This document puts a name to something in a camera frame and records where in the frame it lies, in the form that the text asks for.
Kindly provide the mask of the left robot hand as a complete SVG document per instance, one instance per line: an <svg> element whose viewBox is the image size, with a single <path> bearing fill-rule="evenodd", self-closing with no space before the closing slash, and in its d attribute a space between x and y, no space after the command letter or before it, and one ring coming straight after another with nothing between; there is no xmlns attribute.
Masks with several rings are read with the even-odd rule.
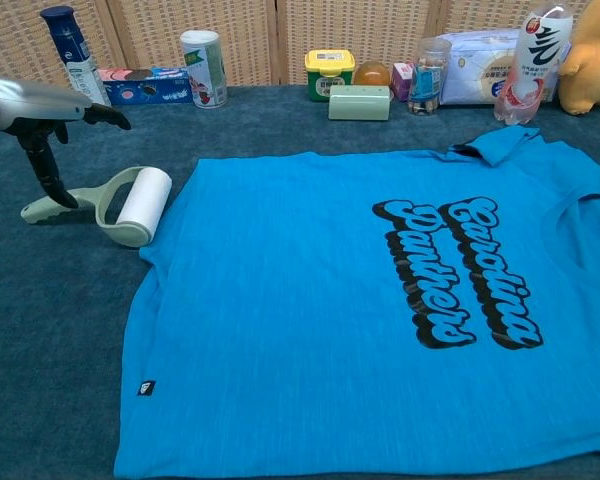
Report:
<svg viewBox="0 0 600 480"><path fill-rule="evenodd" d="M124 114L71 88L0 77L0 131L18 140L43 190L68 209L76 209L78 202L60 178L48 137L66 144L66 124L75 121L131 128Z"/></svg>

